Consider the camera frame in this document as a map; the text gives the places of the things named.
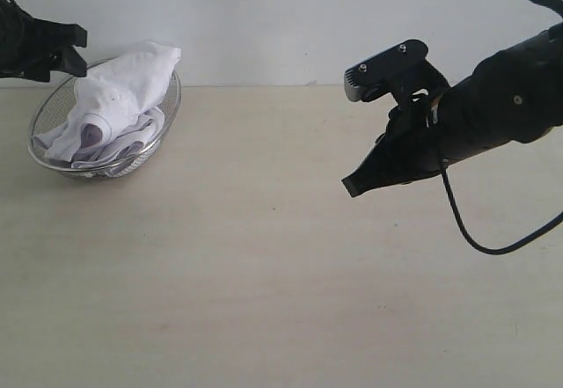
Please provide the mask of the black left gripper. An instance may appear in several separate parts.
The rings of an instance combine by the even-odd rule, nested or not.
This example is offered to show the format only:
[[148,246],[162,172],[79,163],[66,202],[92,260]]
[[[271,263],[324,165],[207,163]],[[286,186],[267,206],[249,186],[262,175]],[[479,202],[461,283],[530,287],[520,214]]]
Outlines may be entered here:
[[[49,83],[52,72],[74,77],[87,75],[87,62],[73,48],[65,47],[30,63],[22,48],[26,25],[32,17],[15,0],[1,0],[1,78],[25,78]],[[63,24],[34,19],[28,25],[33,40],[43,46],[87,47],[87,31],[78,24]]]

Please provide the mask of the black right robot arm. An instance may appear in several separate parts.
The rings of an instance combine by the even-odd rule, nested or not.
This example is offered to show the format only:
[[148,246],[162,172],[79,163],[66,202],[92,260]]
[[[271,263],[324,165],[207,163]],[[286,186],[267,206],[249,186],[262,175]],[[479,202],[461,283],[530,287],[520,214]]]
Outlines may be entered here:
[[430,179],[506,143],[531,143],[562,124],[562,27],[555,25],[481,61],[457,84],[415,39],[359,62],[344,74],[352,102],[386,94],[397,105],[361,164],[342,180],[359,196]]

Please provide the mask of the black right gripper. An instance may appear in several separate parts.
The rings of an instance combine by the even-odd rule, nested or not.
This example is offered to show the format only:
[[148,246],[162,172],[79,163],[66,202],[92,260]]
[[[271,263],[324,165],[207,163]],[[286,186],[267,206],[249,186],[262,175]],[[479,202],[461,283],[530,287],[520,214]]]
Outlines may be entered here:
[[351,197],[440,175],[435,134],[428,123],[438,98],[437,93],[417,93],[408,105],[391,110],[385,132],[360,165],[341,181]]

